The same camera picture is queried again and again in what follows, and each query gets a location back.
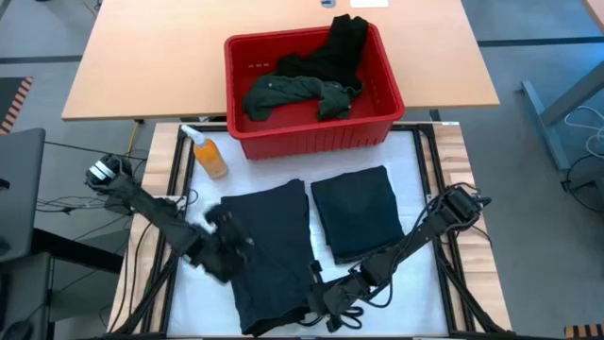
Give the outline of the red plastic bin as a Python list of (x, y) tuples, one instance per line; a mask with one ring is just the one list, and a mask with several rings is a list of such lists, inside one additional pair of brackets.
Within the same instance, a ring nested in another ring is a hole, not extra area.
[(243, 98), (282, 57), (307, 56), (327, 40), (327, 26), (235, 35), (224, 44), (226, 125), (249, 160), (333, 151), (382, 143), (405, 105), (378, 28), (368, 26), (356, 76), (363, 85), (343, 120), (319, 121), (316, 99), (277, 107), (264, 121), (251, 120)]

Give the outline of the orange liquid spray bottle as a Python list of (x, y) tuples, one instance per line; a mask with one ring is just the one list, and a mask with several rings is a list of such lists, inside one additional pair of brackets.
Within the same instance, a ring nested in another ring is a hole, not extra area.
[(207, 175), (211, 179), (224, 177), (227, 174), (227, 164), (215, 142), (192, 126), (182, 125), (180, 130), (192, 140), (194, 157)]

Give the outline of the hazard-striped floor mat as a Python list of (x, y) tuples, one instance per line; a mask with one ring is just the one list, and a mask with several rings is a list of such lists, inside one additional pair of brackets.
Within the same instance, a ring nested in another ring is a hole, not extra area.
[(0, 77), (0, 135), (12, 131), (33, 82), (31, 76)]
[(566, 326), (563, 331), (566, 340), (604, 340), (604, 324)]

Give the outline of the dark grey equipment case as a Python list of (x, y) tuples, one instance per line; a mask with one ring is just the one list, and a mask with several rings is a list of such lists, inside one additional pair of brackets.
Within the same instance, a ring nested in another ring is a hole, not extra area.
[(45, 130), (0, 135), (0, 263), (31, 248)]

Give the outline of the dark grey drawstring sweatpants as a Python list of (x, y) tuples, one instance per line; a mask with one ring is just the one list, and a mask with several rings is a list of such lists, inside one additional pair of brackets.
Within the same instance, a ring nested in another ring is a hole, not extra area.
[(221, 203), (247, 241), (244, 267), (231, 281), (242, 334), (260, 336), (303, 320), (314, 262), (304, 182), (224, 196)]

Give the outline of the light wooden desk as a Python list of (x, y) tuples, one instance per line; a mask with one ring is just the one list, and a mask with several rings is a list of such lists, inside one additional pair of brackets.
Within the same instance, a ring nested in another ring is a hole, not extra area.
[(375, 25), (409, 109), (494, 107), (499, 99), (461, 0), (104, 0), (62, 111), (65, 121), (219, 115), (234, 35)]

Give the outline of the dark green garment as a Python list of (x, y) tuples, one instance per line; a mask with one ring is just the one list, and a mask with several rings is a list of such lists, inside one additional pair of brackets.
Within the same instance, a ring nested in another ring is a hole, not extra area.
[(266, 121), (274, 108), (317, 99), (318, 121), (347, 119), (362, 90), (313, 76), (261, 76), (243, 97), (243, 110), (252, 121)]

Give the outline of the blue denim jeans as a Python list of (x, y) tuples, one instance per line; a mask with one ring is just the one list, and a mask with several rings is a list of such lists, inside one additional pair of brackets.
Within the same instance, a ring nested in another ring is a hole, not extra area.
[(310, 185), (336, 264), (349, 264), (400, 241), (396, 197), (381, 165)]

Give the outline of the black garment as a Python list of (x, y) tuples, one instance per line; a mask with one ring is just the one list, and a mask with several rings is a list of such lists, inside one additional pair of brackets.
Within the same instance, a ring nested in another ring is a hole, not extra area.
[(326, 42), (307, 57), (291, 54), (277, 62), (283, 77), (316, 77), (334, 81), (355, 91), (362, 89), (357, 68), (367, 40), (369, 23), (349, 14), (333, 18)]

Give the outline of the black metal table frame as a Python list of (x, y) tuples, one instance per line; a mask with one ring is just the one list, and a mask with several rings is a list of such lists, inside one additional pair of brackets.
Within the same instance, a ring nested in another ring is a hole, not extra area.
[[(193, 152), (190, 142), (177, 128), (176, 123), (160, 123), (155, 128), (143, 175), (143, 186), (152, 194), (186, 194), (189, 189), (193, 174)], [(421, 162), (427, 168), (426, 184), (431, 193), (442, 190), (456, 179), (468, 183), (474, 181), (458, 123), (397, 122), (393, 129), (409, 130), (418, 136)], [(459, 279), (465, 282), (484, 312), (498, 326), (509, 329), (511, 321), (485, 220), (479, 219), (473, 228), (458, 237), (445, 237), (441, 246)], [(111, 309), (110, 330), (116, 331), (124, 324), (130, 312), (140, 303), (145, 285), (157, 275), (154, 265), (164, 264), (169, 253), (170, 249), (159, 232), (149, 227), (143, 217), (135, 216), (130, 229), (128, 253), (123, 261)], [(148, 313), (136, 326), (137, 332), (166, 330), (167, 302), (171, 297), (170, 285), (174, 281), (173, 277), (169, 277), (162, 285)], [(477, 318), (471, 314), (467, 303), (452, 284), (446, 286), (445, 296), (451, 302), (448, 310), (452, 314), (452, 328), (456, 332), (481, 332)]]

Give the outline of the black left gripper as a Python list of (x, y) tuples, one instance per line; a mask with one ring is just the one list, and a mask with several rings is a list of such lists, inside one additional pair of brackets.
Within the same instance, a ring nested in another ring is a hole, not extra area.
[(206, 273), (221, 283), (227, 283), (244, 267), (244, 251), (248, 243), (240, 229), (233, 225), (232, 214), (224, 205), (210, 206), (204, 212), (204, 218), (217, 229), (212, 234), (202, 233), (189, 247), (190, 264), (201, 265)]

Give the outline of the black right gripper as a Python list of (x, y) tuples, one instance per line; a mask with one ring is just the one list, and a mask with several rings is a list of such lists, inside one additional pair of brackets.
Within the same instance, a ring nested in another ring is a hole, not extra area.
[(334, 333), (343, 325), (340, 314), (357, 300), (371, 297), (373, 279), (367, 272), (352, 271), (336, 280), (323, 281), (321, 272), (321, 264), (314, 260), (310, 264), (309, 307), (318, 315), (327, 315), (327, 330)]

